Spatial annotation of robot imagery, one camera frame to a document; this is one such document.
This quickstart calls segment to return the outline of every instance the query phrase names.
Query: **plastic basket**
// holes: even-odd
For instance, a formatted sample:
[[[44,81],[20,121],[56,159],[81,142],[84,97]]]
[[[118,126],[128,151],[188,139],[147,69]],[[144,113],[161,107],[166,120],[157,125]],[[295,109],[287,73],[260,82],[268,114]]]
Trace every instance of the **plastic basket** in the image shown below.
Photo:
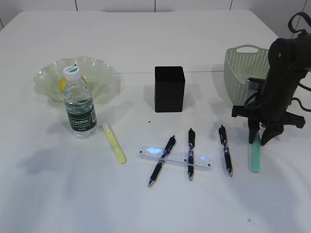
[[[238,52],[237,49],[254,48],[257,52]],[[227,92],[234,105],[244,105],[255,91],[246,89],[248,78],[266,79],[269,71],[268,50],[253,45],[228,49],[225,54],[224,78]]]

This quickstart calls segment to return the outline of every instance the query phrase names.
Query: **green test tube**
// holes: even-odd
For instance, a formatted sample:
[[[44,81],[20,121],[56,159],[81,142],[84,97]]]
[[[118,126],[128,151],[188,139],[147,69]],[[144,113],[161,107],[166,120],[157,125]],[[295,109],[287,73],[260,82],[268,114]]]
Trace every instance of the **green test tube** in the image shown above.
[[[259,132],[256,134],[252,145],[252,171],[254,173],[260,172],[260,138]]]

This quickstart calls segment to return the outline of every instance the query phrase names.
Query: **white bottle cap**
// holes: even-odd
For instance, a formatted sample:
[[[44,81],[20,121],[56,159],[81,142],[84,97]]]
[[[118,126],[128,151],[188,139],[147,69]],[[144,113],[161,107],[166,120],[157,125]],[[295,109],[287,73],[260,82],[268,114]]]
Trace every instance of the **white bottle cap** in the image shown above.
[[[76,66],[69,66],[64,69],[64,76],[68,81],[79,80],[82,77],[81,70]]]

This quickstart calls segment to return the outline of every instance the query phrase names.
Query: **water bottle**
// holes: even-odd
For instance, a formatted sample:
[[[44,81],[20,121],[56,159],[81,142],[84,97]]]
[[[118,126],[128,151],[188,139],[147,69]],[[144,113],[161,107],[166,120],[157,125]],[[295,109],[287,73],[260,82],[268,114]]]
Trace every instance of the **water bottle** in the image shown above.
[[[91,90],[82,80],[79,67],[66,67],[64,76],[64,101],[71,132],[81,139],[92,137],[97,131],[97,120]]]

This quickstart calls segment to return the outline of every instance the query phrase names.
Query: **pen clip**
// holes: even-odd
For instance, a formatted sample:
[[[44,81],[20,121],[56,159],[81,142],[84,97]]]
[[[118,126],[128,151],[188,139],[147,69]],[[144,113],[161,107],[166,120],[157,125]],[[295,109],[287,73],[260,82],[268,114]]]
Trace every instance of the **pen clip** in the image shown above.
[[[227,141],[227,135],[225,133],[225,128],[223,125],[219,128],[218,132],[219,132],[220,142],[224,144],[224,142]]]
[[[175,142],[176,142],[175,135],[173,135],[172,137],[170,137],[169,142],[165,147],[165,150],[171,150],[172,147],[175,145]]]
[[[195,132],[192,130],[192,128],[190,128],[189,132],[188,132],[188,143],[194,147],[194,142],[195,141]]]

